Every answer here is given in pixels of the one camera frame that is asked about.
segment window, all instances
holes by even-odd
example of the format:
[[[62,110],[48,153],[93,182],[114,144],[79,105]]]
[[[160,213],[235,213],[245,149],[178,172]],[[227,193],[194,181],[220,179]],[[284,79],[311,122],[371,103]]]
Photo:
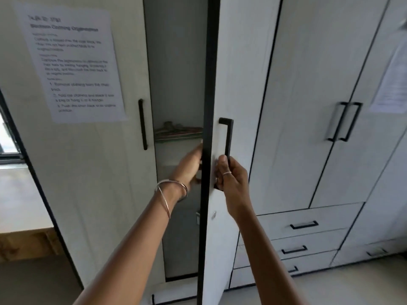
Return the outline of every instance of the window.
[[[0,111],[0,164],[21,162],[23,160],[20,150],[5,117]]]

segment left hand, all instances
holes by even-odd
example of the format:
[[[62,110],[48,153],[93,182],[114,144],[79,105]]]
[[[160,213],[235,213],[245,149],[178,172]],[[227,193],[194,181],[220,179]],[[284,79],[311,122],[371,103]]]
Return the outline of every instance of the left hand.
[[[202,143],[181,159],[180,163],[171,174],[170,179],[184,184],[188,190],[190,190],[192,180],[195,179],[195,175],[198,172],[201,157]]]

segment drawer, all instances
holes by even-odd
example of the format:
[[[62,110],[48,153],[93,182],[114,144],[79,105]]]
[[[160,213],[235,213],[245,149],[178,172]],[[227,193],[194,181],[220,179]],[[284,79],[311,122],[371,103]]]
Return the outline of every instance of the drawer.
[[[336,251],[322,252],[320,254],[302,256],[283,260],[282,263],[291,275],[297,275],[305,272],[321,270],[329,267]],[[231,275],[230,287],[235,288],[254,283],[252,269],[248,266],[233,270]]]
[[[342,247],[331,266],[342,266],[358,261],[387,256],[407,250],[407,237],[362,246]]]
[[[362,203],[257,216],[270,240],[344,229],[352,225]]]
[[[281,259],[312,255],[324,251],[338,249],[348,229],[326,231],[305,236],[287,237],[272,240],[272,246]],[[245,245],[237,246],[234,268],[249,266]]]

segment cabinet door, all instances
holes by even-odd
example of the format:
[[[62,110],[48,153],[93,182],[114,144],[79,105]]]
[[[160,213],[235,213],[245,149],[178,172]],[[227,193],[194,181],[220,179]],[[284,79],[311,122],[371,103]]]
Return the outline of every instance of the cabinet door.
[[[309,207],[386,1],[282,1],[250,177],[258,215]]]
[[[343,246],[401,237],[407,218],[407,135],[401,139]]]
[[[311,207],[364,202],[407,126],[405,114],[372,113],[374,99],[389,61],[405,37],[400,23],[407,12],[406,0],[390,0],[352,97],[364,103],[347,142],[335,142]],[[348,111],[339,137],[345,137],[356,106]]]
[[[216,160],[225,153],[227,126],[219,124],[219,118],[234,120],[230,154],[249,170],[278,7],[279,0],[209,0],[199,305],[219,303],[238,240],[238,227],[227,212],[225,196],[213,188]]]
[[[0,37],[8,43],[0,47],[1,91],[54,224],[87,285],[144,210],[156,184],[143,2],[19,1],[106,9],[110,14],[127,121],[57,124],[51,119],[13,0],[0,0]],[[139,99],[144,100],[147,150],[140,130]],[[163,264],[159,249],[150,283],[165,281]]]

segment silver bracelet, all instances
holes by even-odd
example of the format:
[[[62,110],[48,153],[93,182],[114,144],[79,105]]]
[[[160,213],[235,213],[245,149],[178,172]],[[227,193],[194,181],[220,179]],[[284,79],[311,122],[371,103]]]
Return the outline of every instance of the silver bracelet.
[[[157,189],[160,190],[161,196],[162,196],[162,198],[164,199],[164,202],[165,202],[165,206],[167,207],[168,218],[171,219],[170,208],[168,207],[167,199],[165,198],[165,196],[164,196],[164,194],[163,194],[163,192],[162,192],[162,190],[161,190],[161,188],[160,188],[160,184],[162,184],[162,183],[176,183],[176,184],[181,185],[181,186],[185,189],[186,195],[185,195],[184,197],[182,197],[182,198],[181,198],[180,200],[178,200],[178,201],[184,200],[186,197],[188,197],[188,188],[187,188],[184,184],[182,184],[181,182],[174,181],[174,180],[169,180],[169,179],[162,180],[162,181],[158,182],[157,185],[155,186],[154,192],[156,192]]]

